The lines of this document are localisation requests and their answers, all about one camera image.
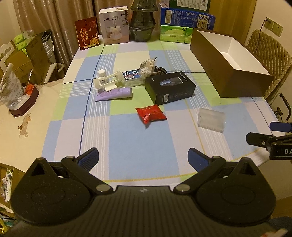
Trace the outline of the clear plastic case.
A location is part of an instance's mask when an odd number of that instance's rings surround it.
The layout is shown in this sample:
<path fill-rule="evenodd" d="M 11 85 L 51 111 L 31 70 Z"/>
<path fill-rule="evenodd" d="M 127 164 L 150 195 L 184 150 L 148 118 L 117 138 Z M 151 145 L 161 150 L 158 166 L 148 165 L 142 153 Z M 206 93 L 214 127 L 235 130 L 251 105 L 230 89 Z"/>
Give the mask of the clear plastic case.
<path fill-rule="evenodd" d="M 197 126 L 223 133 L 226 125 L 226 115 L 223 112 L 200 108 Z"/>

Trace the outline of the white plastic rack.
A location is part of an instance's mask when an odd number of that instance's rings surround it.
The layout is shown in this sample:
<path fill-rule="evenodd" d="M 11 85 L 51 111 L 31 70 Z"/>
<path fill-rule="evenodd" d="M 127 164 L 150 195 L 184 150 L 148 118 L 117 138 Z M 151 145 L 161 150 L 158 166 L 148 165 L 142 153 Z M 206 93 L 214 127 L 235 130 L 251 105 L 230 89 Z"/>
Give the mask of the white plastic rack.
<path fill-rule="evenodd" d="M 108 83 L 102 84 L 101 80 L 105 79 L 108 79 Z M 107 75 L 107 77 L 104 78 L 99 79 L 97 77 L 93 79 L 94 86 L 97 90 L 104 89 L 107 92 L 116 89 L 118 87 L 117 84 L 123 84 L 124 81 L 124 76 L 120 71 L 117 71 L 111 75 Z"/>

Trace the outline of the purple tube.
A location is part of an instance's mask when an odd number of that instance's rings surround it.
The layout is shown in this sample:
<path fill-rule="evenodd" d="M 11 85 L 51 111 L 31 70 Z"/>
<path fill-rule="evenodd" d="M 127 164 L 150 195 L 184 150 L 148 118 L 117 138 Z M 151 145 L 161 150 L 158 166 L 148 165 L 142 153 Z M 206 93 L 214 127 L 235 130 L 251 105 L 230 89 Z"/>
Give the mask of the purple tube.
<path fill-rule="evenodd" d="M 130 87 L 120 87 L 113 89 L 111 91 L 103 91 L 98 93 L 95 97 L 95 101 L 107 101 L 113 99 L 124 99 L 124 98 L 132 98 L 133 91 Z"/>

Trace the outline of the black shaver box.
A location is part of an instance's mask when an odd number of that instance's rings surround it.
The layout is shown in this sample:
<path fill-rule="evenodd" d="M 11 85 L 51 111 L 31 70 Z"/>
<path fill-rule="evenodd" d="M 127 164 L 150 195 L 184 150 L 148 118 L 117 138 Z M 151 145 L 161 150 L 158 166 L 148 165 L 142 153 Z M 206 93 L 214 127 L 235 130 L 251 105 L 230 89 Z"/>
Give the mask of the black shaver box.
<path fill-rule="evenodd" d="M 155 75 L 145 79 L 145 89 L 155 105 L 192 97 L 196 85 L 183 72 Z"/>

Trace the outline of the small white pill bottle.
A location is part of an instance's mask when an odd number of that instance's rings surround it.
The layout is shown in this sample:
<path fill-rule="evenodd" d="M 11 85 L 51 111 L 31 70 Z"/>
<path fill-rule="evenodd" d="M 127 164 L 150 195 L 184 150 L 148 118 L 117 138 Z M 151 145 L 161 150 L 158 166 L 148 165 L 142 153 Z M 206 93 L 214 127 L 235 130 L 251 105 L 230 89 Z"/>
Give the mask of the small white pill bottle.
<path fill-rule="evenodd" d="M 107 77 L 106 71 L 105 71 L 104 69 L 100 69 L 100 70 L 98 70 L 97 74 L 98 74 L 98 78 L 99 78 L 99 79 L 100 79 L 100 78 Z M 102 83 L 102 84 L 108 83 L 108 79 L 101 80 L 101 83 Z"/>

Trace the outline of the brown velvet scrunchie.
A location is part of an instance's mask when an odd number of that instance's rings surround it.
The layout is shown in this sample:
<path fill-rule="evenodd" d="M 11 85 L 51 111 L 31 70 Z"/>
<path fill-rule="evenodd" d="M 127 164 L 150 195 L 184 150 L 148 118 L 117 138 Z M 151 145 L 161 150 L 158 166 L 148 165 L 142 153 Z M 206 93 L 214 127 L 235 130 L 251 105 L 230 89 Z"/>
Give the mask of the brown velvet scrunchie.
<path fill-rule="evenodd" d="M 167 71 L 163 67 L 155 66 L 154 72 L 151 75 L 165 75 Z"/>

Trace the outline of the cotton swab bag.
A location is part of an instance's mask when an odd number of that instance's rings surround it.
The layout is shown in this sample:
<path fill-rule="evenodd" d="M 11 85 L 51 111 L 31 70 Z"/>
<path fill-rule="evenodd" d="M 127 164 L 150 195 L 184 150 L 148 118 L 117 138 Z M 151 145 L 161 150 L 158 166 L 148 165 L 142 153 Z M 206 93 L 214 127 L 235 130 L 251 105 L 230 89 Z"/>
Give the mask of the cotton swab bag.
<path fill-rule="evenodd" d="M 139 67 L 139 75 L 142 79 L 146 79 L 147 77 L 150 77 L 155 69 L 156 64 L 156 57 L 150 58 L 148 60 L 145 60 L 140 64 Z"/>

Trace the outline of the checkered tablecloth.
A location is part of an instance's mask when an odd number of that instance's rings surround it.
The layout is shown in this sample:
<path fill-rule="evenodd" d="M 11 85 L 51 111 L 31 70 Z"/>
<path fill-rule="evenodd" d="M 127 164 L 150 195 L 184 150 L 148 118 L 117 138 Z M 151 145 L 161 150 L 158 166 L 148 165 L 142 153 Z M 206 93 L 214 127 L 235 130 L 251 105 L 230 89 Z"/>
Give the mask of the checkered tablecloth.
<path fill-rule="evenodd" d="M 195 85 L 191 97 L 156 105 L 144 86 L 132 97 L 97 101 L 94 79 L 136 72 L 141 62 L 155 59 L 168 73 L 185 74 Z M 250 146 L 249 132 L 269 134 L 276 117 L 263 98 L 221 98 L 188 44 L 152 39 L 149 42 L 100 45 L 78 50 L 47 130 L 42 156 L 59 161 L 91 148 L 99 162 L 91 173 L 112 185 L 174 185 L 194 173 L 188 150 L 228 161 L 249 157 L 257 165 L 269 158 Z"/>

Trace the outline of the brown cardboard storage box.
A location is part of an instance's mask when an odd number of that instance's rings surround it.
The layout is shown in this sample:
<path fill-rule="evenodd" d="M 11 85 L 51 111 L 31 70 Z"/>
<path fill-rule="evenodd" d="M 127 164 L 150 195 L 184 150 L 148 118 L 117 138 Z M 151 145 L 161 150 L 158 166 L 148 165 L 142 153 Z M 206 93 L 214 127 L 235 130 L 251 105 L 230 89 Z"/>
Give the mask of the brown cardboard storage box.
<path fill-rule="evenodd" d="M 232 36 L 193 29 L 190 50 L 221 98 L 262 97 L 274 76 Z"/>

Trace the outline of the red snack packet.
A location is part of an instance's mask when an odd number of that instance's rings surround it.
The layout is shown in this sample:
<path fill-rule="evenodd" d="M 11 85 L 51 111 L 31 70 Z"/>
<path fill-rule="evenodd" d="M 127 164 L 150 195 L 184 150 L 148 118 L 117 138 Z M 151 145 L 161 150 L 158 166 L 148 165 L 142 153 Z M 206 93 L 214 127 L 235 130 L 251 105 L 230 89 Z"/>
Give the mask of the red snack packet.
<path fill-rule="evenodd" d="M 136 108 L 136 111 L 145 125 L 149 124 L 152 121 L 164 121 L 167 119 L 158 105 L 148 106 L 144 108 Z"/>

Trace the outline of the crumpled plastic bag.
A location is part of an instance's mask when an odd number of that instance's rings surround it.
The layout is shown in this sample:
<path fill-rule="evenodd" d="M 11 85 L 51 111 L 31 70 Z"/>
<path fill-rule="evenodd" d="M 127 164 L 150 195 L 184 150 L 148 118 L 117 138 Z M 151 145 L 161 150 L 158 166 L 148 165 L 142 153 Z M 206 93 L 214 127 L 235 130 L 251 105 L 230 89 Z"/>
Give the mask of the crumpled plastic bag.
<path fill-rule="evenodd" d="M 25 89 L 13 71 L 13 64 L 9 63 L 1 78 L 1 103 L 9 110 L 18 109 L 24 102 Z"/>

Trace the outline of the green tissue pack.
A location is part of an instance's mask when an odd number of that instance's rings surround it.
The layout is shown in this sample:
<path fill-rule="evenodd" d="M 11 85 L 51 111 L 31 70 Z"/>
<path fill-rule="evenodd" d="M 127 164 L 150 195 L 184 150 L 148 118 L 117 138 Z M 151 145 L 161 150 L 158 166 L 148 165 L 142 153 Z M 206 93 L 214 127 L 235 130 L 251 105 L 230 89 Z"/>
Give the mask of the green tissue pack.
<path fill-rule="evenodd" d="M 193 28 L 180 26 L 160 26 L 160 41 L 190 44 L 193 36 Z"/>

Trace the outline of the green tissue packs pile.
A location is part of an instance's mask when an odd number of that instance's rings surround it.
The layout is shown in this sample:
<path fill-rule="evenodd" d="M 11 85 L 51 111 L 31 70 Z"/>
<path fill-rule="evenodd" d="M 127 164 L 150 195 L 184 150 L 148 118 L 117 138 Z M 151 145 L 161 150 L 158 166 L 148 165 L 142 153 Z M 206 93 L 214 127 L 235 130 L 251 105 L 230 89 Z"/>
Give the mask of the green tissue packs pile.
<path fill-rule="evenodd" d="M 22 51 L 25 55 L 27 54 L 26 46 L 35 37 L 35 33 L 32 30 L 23 31 L 17 35 L 13 40 L 18 51 Z"/>

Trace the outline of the blue printed carton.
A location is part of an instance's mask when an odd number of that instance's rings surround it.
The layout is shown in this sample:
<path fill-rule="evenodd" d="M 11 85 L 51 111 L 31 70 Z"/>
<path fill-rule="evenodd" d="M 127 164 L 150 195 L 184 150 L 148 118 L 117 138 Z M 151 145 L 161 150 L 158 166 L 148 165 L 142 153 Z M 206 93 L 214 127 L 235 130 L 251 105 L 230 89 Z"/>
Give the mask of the blue printed carton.
<path fill-rule="evenodd" d="M 195 11 L 161 8 L 160 24 L 213 30 L 215 16 Z"/>

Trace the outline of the beige curtain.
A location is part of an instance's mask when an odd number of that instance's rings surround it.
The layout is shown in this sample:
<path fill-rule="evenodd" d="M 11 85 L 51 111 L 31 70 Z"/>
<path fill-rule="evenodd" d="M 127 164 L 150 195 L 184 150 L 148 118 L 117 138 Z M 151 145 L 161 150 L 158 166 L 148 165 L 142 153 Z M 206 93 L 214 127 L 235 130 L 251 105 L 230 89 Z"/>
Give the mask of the beige curtain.
<path fill-rule="evenodd" d="M 130 7 L 132 1 L 13 1 L 16 17 L 22 31 L 39 34 L 52 30 L 54 53 L 57 62 L 68 69 L 78 48 L 75 22 L 97 17 L 99 10 L 117 6 Z"/>

